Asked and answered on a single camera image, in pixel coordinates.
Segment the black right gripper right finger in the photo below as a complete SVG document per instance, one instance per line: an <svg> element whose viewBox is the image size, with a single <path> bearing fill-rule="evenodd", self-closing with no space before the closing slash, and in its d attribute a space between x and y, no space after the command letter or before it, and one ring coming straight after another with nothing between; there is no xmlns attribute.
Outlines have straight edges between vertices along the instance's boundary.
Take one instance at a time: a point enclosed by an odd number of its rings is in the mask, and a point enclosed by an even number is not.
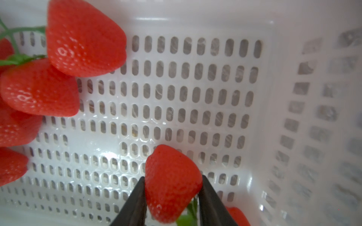
<svg viewBox="0 0 362 226"><path fill-rule="evenodd" d="M202 183L198 193L200 225L237 226L205 175L202 176Z"/></svg>

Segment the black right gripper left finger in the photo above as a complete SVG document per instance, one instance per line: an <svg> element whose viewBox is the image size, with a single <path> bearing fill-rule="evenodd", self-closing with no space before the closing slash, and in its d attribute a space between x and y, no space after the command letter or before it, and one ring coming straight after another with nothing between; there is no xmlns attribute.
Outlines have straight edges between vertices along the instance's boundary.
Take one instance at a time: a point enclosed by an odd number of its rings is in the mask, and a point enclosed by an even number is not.
<svg viewBox="0 0 362 226"><path fill-rule="evenodd" d="M146 211L145 177L141 177L110 226L144 226Z"/></svg>

